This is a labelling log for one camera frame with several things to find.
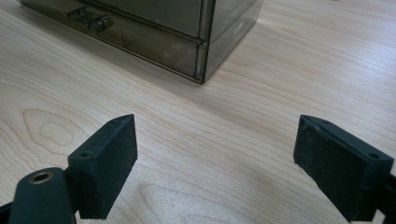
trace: drawer handle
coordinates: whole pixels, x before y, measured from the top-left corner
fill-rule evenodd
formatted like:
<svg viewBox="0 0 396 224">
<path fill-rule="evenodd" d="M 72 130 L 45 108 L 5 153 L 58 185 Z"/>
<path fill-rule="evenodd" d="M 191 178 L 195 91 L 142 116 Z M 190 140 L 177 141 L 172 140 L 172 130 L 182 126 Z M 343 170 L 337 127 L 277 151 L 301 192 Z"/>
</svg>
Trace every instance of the drawer handle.
<svg viewBox="0 0 396 224">
<path fill-rule="evenodd" d="M 67 13 L 67 17 L 92 33 L 103 32 L 114 23 L 110 16 L 97 14 L 88 7 L 75 9 Z"/>
</svg>

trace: dark plastic storage box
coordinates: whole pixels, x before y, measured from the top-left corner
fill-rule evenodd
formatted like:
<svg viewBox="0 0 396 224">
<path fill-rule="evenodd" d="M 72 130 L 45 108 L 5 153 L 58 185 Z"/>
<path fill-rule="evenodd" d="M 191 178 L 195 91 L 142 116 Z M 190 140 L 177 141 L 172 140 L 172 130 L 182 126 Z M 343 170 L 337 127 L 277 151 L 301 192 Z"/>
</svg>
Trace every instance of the dark plastic storage box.
<svg viewBox="0 0 396 224">
<path fill-rule="evenodd" d="M 198 83 L 257 20 L 262 0 L 19 0 Z"/>
</svg>

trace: wooden table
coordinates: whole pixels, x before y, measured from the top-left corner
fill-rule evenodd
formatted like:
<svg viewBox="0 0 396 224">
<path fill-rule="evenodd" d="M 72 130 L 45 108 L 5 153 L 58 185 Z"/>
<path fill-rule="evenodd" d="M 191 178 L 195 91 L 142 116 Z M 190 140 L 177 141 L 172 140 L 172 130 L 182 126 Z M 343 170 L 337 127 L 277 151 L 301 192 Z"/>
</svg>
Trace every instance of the wooden table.
<svg viewBox="0 0 396 224">
<path fill-rule="evenodd" d="M 106 222 L 346 223 L 293 162 L 299 116 L 396 158 L 395 70 L 394 1 L 266 0 L 199 86 L 2 0 L 0 204 L 132 113 L 139 159 Z"/>
</svg>

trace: clamp jaw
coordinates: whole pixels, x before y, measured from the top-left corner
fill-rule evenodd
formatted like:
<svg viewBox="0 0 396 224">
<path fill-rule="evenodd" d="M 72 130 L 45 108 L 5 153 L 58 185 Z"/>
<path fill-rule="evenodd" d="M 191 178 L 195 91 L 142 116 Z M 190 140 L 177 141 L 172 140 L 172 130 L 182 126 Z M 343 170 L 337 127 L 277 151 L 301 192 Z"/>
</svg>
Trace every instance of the clamp jaw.
<svg viewBox="0 0 396 224">
<path fill-rule="evenodd" d="M 68 156 L 69 167 L 24 177 L 0 223 L 76 223 L 106 219 L 137 160 L 134 115 L 113 119 Z"/>
<path fill-rule="evenodd" d="M 294 161 L 318 184 L 346 221 L 396 223 L 393 158 L 324 119 L 300 116 Z"/>
</svg>

